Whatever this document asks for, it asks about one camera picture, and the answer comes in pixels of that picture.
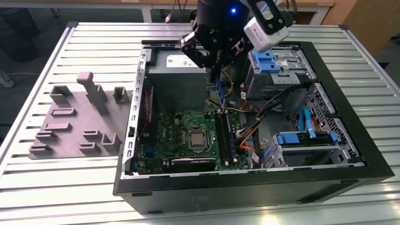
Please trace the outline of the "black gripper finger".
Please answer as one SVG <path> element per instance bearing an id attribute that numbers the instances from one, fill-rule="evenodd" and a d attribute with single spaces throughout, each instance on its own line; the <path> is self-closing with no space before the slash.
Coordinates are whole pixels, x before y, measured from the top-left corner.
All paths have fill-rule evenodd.
<path id="1" fill-rule="evenodd" d="M 205 25 L 194 25 L 193 31 L 181 36 L 178 45 L 198 68 L 204 68 L 209 77 L 216 77 L 217 69 L 217 41 L 213 30 Z"/>
<path id="2" fill-rule="evenodd" d="M 218 50 L 218 77 L 225 67 L 234 65 L 250 50 L 250 41 L 246 38 L 226 38 Z"/>

